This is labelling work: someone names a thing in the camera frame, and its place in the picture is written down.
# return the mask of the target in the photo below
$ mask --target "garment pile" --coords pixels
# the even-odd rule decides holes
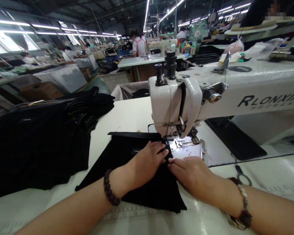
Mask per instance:
[[[98,90],[23,103],[0,117],[0,197],[49,190],[88,169],[90,132],[114,107],[114,97]]]

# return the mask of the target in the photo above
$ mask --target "industrial sewing machine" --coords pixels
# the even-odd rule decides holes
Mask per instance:
[[[294,135],[294,62],[249,61],[225,68],[193,67],[175,72],[175,52],[167,52],[149,78],[155,129],[167,140],[189,136],[209,118],[231,120],[257,144]]]
[[[161,49],[161,57],[165,57],[165,52],[175,51],[178,47],[178,39],[168,39],[162,41],[148,42],[145,43],[145,52],[148,55],[151,49]]]

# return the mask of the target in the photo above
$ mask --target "hand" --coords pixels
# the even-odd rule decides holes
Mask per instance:
[[[161,141],[149,141],[145,148],[139,151],[126,165],[111,172],[110,184],[117,198],[143,186],[154,177],[159,166],[166,162],[164,158],[169,151],[165,149],[159,152],[165,146]]]
[[[210,205],[219,200],[222,178],[212,173],[200,157],[169,158],[168,168],[193,197]]]

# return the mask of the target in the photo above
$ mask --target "sewing machine brand text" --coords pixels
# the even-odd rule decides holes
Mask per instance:
[[[251,106],[251,109],[274,108],[291,105],[294,102],[294,94],[268,96],[266,98],[255,98],[254,95],[245,96],[239,106]]]

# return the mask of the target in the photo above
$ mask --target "plastic bag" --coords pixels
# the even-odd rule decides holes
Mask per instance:
[[[228,52],[235,54],[236,52],[244,51],[244,43],[242,42],[242,37],[240,37],[236,42],[231,43],[223,52],[223,54],[227,54]]]
[[[250,49],[245,51],[245,58],[266,59],[273,50],[284,42],[281,38],[271,39],[267,42],[257,42]]]

